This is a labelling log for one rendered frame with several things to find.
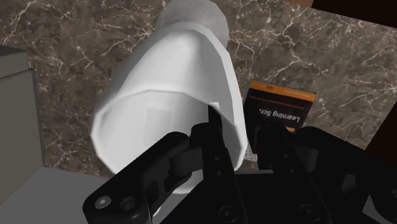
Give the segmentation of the white cup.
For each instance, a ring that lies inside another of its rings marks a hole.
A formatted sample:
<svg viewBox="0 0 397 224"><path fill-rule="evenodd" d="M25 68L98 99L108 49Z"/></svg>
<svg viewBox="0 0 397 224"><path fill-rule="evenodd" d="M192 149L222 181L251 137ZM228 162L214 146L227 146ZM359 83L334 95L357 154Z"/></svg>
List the white cup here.
<svg viewBox="0 0 397 224"><path fill-rule="evenodd" d="M190 134L221 116L223 139L235 169L247 135L235 69L226 50L226 16L212 0L171 0L155 30L126 59L99 97L92 115L94 150L120 172L164 135Z"/></svg>

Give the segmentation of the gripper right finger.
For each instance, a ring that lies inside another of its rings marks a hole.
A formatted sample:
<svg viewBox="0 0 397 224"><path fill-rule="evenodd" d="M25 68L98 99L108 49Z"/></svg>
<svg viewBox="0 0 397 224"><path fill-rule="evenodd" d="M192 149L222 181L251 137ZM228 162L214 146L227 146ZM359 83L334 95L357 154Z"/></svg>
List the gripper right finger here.
<svg viewBox="0 0 397 224"><path fill-rule="evenodd" d="M278 178L286 207L302 224L380 224L363 212L368 199L397 224L397 165L321 129L292 133L280 122L256 127L259 167Z"/></svg>

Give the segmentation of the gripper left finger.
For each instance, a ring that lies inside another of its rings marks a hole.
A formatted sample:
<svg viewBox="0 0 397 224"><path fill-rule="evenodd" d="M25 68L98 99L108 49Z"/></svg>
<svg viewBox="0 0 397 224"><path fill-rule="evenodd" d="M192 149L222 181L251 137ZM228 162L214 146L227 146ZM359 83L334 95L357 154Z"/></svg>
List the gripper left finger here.
<svg viewBox="0 0 397 224"><path fill-rule="evenodd" d="M170 132L91 193L83 203L88 224L153 224L153 215L195 171L203 179L160 224L247 224L219 113L191 134Z"/></svg>

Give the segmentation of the black and orange book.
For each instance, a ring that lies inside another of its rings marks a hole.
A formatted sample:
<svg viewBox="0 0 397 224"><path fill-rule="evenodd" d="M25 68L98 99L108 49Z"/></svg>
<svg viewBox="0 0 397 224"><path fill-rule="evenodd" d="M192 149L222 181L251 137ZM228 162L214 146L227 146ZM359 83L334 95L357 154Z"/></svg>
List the black and orange book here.
<svg viewBox="0 0 397 224"><path fill-rule="evenodd" d="M278 119L290 131L302 128L317 94L251 79L244 97L244 112L254 107L264 119Z"/></svg>

